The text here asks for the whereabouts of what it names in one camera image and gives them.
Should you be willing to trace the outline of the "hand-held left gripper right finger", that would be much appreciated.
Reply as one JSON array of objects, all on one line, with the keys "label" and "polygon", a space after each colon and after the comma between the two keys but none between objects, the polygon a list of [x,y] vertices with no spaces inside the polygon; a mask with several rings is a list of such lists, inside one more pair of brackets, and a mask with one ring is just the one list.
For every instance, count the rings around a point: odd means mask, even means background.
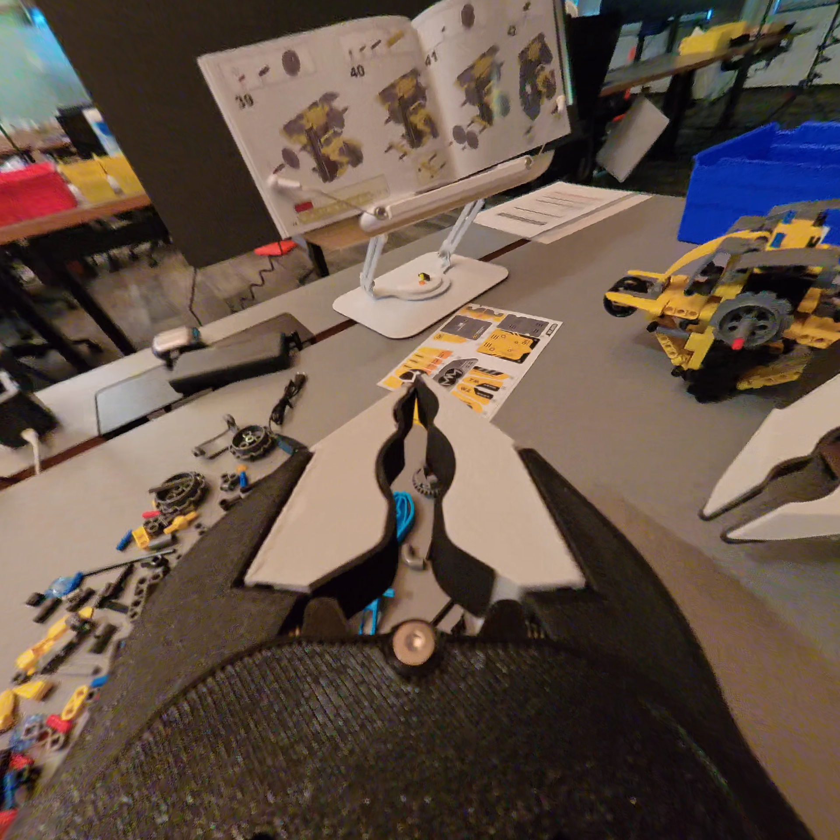
[{"label": "hand-held left gripper right finger", "polygon": [[432,380],[415,380],[426,465],[440,491],[430,544],[436,582],[473,616],[497,602],[581,592],[585,574],[523,451]]}]

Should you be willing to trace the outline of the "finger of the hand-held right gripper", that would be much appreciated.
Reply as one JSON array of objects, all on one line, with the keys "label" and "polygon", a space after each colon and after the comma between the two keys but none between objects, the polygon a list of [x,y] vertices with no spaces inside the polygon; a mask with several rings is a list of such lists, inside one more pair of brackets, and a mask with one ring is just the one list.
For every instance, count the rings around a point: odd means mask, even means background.
[{"label": "finger of the hand-held right gripper", "polygon": [[752,490],[732,508],[746,517],[721,532],[726,543],[836,538],[839,481],[832,471],[789,472]]},{"label": "finger of the hand-held right gripper", "polygon": [[712,520],[755,498],[788,468],[804,467],[819,445],[838,442],[839,377],[774,409],[724,471],[700,510]]}]

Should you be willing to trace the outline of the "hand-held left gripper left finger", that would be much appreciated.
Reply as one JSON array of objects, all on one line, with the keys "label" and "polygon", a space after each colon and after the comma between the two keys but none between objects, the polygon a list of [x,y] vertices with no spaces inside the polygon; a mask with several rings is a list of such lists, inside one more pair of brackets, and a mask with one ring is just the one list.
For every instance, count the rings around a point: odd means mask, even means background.
[{"label": "hand-held left gripper left finger", "polygon": [[331,597],[360,613],[396,576],[392,483],[405,465],[417,389],[389,392],[315,444],[247,569],[247,586]]}]

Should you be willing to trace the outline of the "yellow toy vehicle model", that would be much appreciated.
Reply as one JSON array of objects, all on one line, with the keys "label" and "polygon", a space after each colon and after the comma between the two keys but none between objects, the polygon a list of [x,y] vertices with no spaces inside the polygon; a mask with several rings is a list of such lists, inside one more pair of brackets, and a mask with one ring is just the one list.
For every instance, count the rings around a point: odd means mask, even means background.
[{"label": "yellow toy vehicle model", "polygon": [[743,216],[663,272],[631,270],[605,293],[647,331],[698,403],[799,379],[838,341],[837,199]]}]

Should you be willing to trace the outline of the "black power adapter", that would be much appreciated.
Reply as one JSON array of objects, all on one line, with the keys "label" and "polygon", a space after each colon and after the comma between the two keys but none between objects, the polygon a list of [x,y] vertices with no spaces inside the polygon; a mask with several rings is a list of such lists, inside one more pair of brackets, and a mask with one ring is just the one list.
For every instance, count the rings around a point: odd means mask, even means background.
[{"label": "black power adapter", "polygon": [[181,355],[168,373],[167,381],[183,396],[216,390],[291,368],[304,345],[298,331],[247,335]]}]

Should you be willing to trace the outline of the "yellow sticker sheet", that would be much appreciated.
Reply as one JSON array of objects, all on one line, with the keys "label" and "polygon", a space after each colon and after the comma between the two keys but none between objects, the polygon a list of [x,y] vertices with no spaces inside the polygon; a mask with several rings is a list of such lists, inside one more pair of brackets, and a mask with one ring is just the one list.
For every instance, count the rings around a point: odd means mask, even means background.
[{"label": "yellow sticker sheet", "polygon": [[423,374],[491,419],[562,326],[561,320],[466,304],[430,332],[378,386],[396,391]]}]

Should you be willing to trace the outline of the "white book stand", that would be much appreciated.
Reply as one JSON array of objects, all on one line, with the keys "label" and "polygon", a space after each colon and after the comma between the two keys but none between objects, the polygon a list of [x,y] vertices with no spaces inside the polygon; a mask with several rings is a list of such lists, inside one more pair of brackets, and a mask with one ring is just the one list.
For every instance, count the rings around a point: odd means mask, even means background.
[{"label": "white book stand", "polygon": [[[336,91],[280,126],[280,151],[255,175],[278,230],[367,239],[358,286],[332,304],[340,316],[408,339],[507,278],[507,269],[459,255],[459,243],[488,197],[543,174],[572,132],[554,84],[522,91],[519,104],[493,80],[445,91],[414,68],[359,101],[349,128]],[[379,272],[389,234],[457,207],[436,250]],[[426,288],[421,271],[433,278]]]}]

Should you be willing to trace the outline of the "blue plastic bin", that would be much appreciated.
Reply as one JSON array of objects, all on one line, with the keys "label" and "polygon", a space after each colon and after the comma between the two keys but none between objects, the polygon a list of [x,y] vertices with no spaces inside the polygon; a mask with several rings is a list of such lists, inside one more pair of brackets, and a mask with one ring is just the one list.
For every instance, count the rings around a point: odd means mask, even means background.
[{"label": "blue plastic bin", "polygon": [[839,122],[771,122],[695,156],[678,240],[701,245],[741,217],[838,198]]}]

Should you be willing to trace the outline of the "leaning white board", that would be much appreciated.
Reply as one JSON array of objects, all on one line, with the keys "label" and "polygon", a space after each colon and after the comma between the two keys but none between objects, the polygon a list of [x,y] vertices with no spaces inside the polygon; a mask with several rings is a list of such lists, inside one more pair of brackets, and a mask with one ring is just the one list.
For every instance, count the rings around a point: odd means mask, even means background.
[{"label": "leaning white board", "polygon": [[625,183],[669,123],[669,117],[646,96],[637,97],[607,131],[595,162],[615,181]]}]

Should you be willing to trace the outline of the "wooden edged desk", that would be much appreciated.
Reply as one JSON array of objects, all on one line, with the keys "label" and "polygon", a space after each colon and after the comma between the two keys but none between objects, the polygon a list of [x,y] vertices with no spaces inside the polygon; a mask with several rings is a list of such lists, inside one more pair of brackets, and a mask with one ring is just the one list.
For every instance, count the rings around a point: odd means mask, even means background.
[{"label": "wooden edged desk", "polygon": [[4,247],[20,240],[52,234],[62,229],[77,227],[152,205],[153,203],[147,194],[139,193],[121,196],[104,203],[76,206],[60,213],[27,219],[23,222],[1,227],[1,246]]}]

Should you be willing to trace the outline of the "dark background desk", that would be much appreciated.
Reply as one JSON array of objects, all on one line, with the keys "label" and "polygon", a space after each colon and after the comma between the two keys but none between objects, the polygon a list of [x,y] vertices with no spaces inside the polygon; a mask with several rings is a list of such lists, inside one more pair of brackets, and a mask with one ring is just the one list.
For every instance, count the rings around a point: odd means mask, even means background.
[{"label": "dark background desk", "polygon": [[806,29],[797,29],[793,24],[788,24],[769,34],[740,36],[736,38],[735,45],[721,47],[705,54],[679,56],[668,53],[651,59],[642,59],[608,71],[599,97],[614,97],[634,88],[649,86],[656,81],[668,80],[668,88],[663,101],[663,110],[668,118],[668,124],[654,143],[653,153],[655,157],[661,159],[671,158],[676,153],[677,139],[699,70],[720,64],[723,70],[733,70],[736,73],[726,96],[725,107],[717,123],[712,127],[712,132],[727,130],[734,120],[750,69],[759,60],[773,60],[782,55],[793,45],[796,37],[805,33]]}]

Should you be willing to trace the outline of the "flat yellow bin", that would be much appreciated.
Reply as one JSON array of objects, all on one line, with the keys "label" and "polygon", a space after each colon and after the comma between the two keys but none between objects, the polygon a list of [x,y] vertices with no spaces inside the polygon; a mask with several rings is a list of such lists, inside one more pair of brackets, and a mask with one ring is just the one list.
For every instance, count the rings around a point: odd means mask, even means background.
[{"label": "flat yellow bin", "polygon": [[743,35],[749,37],[751,27],[748,22],[739,20],[719,24],[707,29],[695,28],[690,35],[679,43],[680,56],[699,56],[718,53],[729,49],[734,39]]}]

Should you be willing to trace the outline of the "open instruction booklet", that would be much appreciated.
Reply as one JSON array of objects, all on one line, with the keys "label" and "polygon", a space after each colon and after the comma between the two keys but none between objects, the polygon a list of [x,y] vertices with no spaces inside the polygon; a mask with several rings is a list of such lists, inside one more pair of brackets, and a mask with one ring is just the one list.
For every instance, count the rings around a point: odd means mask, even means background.
[{"label": "open instruction booklet", "polygon": [[284,238],[571,133],[562,2],[438,2],[197,65]]}]

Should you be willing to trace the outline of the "large red plastic bin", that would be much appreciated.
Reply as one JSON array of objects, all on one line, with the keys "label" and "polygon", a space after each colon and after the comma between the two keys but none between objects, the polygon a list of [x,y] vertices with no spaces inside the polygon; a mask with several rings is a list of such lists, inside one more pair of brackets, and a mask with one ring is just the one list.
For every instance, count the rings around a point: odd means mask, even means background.
[{"label": "large red plastic bin", "polygon": [[1,226],[63,213],[77,199],[54,164],[30,164],[1,173]]}]

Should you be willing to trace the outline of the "black divider panel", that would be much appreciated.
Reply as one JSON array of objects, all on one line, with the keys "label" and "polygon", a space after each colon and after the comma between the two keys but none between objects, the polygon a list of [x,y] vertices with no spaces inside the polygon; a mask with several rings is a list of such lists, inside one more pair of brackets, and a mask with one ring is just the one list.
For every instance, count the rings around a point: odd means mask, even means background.
[{"label": "black divider panel", "polygon": [[240,47],[431,2],[37,2],[175,246],[205,268],[278,239],[196,63]]}]

